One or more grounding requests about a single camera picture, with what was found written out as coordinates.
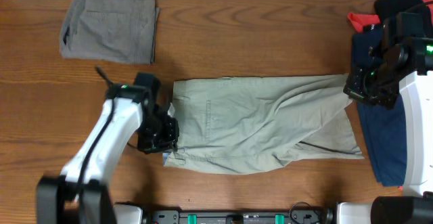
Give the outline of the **light khaki shorts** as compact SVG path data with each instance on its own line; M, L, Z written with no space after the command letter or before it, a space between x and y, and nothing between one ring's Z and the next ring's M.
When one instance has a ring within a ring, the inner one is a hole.
M346 76L177 81L178 150L165 166L249 175L307 159L360 159L346 115Z

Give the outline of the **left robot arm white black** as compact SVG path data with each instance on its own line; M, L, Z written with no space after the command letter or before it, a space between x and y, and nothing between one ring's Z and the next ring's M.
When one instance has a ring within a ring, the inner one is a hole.
M37 223L150 223L147 211L113 204L108 185L133 135L144 154L176 152L179 124L172 104L159 106L161 82L137 73L131 84L108 85L101 115L77 154L58 177L41 177L36 190Z

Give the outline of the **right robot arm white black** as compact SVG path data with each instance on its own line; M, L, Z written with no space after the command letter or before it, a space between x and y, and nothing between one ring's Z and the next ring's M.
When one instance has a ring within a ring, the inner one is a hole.
M389 110L401 98L405 110L407 166L400 197L377 197L371 204L342 202L337 223L432 222L432 39L421 14L400 12L385 20L371 68L354 67L344 93L358 102Z

